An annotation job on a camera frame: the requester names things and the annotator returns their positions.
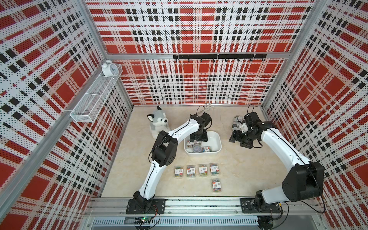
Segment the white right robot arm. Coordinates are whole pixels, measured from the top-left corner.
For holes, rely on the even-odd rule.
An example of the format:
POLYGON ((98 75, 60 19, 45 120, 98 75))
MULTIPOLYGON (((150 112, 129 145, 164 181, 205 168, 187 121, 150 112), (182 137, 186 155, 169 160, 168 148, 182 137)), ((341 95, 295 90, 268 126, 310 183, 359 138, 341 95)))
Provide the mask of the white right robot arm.
POLYGON ((260 205, 279 202, 297 202, 319 197, 323 194, 325 168, 312 162, 296 150, 270 121, 246 124, 246 131, 234 130, 229 142, 239 142, 241 147, 252 149, 254 141, 264 142, 284 164, 287 175, 280 186, 260 190, 256 201, 260 205))

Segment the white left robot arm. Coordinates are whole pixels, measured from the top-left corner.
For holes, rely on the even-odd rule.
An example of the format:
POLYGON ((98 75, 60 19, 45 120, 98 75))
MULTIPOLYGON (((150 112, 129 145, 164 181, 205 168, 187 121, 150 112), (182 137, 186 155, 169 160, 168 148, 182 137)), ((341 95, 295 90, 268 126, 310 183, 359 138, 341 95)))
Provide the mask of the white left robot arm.
POLYGON ((161 176, 176 157, 178 144, 187 137, 191 141, 207 141, 206 127, 211 123, 212 118, 208 113, 204 112, 201 116, 194 114, 178 128, 169 132, 161 131, 158 134, 150 152, 151 161, 147 177, 141 188, 133 195, 133 200, 140 208, 146 210, 151 207, 161 176))

